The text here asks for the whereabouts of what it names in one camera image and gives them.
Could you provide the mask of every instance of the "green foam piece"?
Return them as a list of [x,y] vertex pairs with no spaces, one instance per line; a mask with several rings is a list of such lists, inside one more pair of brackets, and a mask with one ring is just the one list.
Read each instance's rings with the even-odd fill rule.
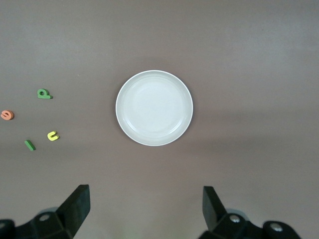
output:
[[30,140],[26,140],[24,143],[25,143],[25,145],[30,149],[30,151],[34,151],[34,150],[35,150],[35,147],[34,147],[34,145],[31,143]]
[[53,96],[50,95],[48,90],[46,89],[39,89],[38,90],[38,98],[39,99],[52,99]]

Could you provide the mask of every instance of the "plate rim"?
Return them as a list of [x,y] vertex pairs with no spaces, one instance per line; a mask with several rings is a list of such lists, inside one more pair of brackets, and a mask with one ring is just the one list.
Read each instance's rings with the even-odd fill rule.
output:
[[[175,78],[176,80],[178,80],[182,85],[183,87],[186,89],[187,91],[187,95],[189,96],[190,98],[190,103],[191,103],[191,112],[190,112],[190,118],[186,124],[186,127],[185,129],[177,136],[177,137],[174,137],[173,140],[170,140],[169,142],[165,142],[165,143],[161,143],[161,144],[147,144],[147,143],[144,143],[144,142],[140,142],[139,140],[136,140],[134,139],[133,137],[131,137],[122,127],[121,123],[120,123],[120,120],[119,120],[119,116],[118,116],[118,105],[119,105],[119,98],[120,98],[120,95],[121,95],[121,92],[125,89],[125,85],[127,85],[130,81],[132,81],[134,78],[136,78],[138,75],[141,75],[141,74],[145,74],[145,73],[148,73],[148,72],[160,72],[160,73],[164,73],[164,74],[167,74],[167,75],[170,75],[172,76],[173,78]],[[162,70],[147,70],[147,71],[142,71],[142,72],[139,72],[135,75],[133,75],[132,77],[130,77],[121,87],[121,89],[119,90],[118,92],[118,95],[116,97],[116,103],[115,103],[115,113],[116,113],[116,118],[117,118],[117,121],[118,121],[118,124],[120,125],[122,131],[130,138],[132,139],[133,141],[139,143],[139,144],[142,144],[142,145],[146,145],[146,146],[163,146],[163,145],[166,145],[166,144],[169,144],[169,143],[172,143],[174,141],[176,141],[177,139],[179,139],[185,132],[186,130],[188,129],[190,123],[191,123],[191,120],[193,118],[193,111],[194,111],[194,104],[193,104],[193,98],[190,94],[190,91],[188,89],[188,87],[186,86],[186,84],[180,79],[178,78],[177,76],[173,75],[172,73],[170,72],[167,72],[167,71],[162,71]]]

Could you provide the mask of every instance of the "screw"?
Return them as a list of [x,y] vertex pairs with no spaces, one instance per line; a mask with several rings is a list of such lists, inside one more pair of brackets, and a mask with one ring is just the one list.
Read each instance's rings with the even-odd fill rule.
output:
[[233,223],[238,223],[238,222],[240,222],[239,217],[236,216],[236,215],[231,215],[231,216],[229,217],[229,219],[230,219]]
[[271,223],[270,227],[277,232],[282,232],[283,228],[278,223]]
[[44,214],[43,216],[41,216],[41,217],[39,218],[39,220],[40,220],[41,222],[44,222],[44,221],[48,220],[49,217],[50,217],[49,214]]

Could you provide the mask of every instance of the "white plate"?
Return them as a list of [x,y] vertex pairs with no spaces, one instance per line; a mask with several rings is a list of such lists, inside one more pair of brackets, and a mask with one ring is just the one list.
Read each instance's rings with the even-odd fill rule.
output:
[[122,86],[116,117],[128,137],[160,146],[178,139],[188,128],[193,101],[186,85],[165,71],[144,71]]

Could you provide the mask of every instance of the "metal screw head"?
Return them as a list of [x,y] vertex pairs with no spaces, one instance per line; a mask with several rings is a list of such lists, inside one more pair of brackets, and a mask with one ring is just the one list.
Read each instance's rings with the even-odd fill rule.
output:
[[39,220],[40,220],[41,222],[44,222],[44,221],[48,220],[49,217],[50,217],[49,214],[44,214],[43,216],[41,216],[41,217],[39,218]]
[[229,219],[230,219],[233,223],[239,223],[239,222],[240,222],[239,217],[236,216],[236,215],[231,215],[231,216],[229,217]]
[[277,232],[282,232],[283,228],[278,223],[271,223],[270,227]]

